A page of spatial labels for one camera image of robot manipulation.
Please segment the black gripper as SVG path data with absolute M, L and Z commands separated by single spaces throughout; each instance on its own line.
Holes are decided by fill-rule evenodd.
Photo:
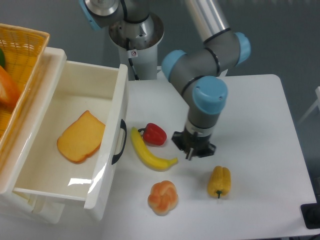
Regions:
M 215 154 L 216 146 L 210 143 L 210 137 L 200 136 L 199 132 L 191 134 L 187 130 L 182 132 L 175 131 L 171 140 L 180 151 L 183 151 L 185 159 L 191 160 L 192 157 L 209 157 Z

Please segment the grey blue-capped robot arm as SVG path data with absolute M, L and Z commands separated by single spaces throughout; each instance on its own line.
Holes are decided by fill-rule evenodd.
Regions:
M 228 96 L 227 86 L 219 76 L 251 54 L 250 41 L 243 33 L 230 29 L 219 3 L 186 1 L 203 49 L 191 55 L 174 50 L 161 64 L 157 57 L 164 25 L 150 11 L 148 1 L 81 0 L 79 5 L 92 29 L 108 28 L 130 80 L 153 80 L 161 68 L 187 103 L 189 111 L 184 129 L 172 136 L 186 158 L 212 156 L 216 147 L 210 138 Z

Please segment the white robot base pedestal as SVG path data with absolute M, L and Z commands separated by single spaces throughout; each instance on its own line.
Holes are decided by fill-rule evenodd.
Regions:
M 109 36 L 118 47 L 120 63 L 127 65 L 130 80 L 155 80 L 158 73 L 158 45 L 164 36 L 162 20 L 150 13 L 146 20 L 125 20 L 109 27 Z

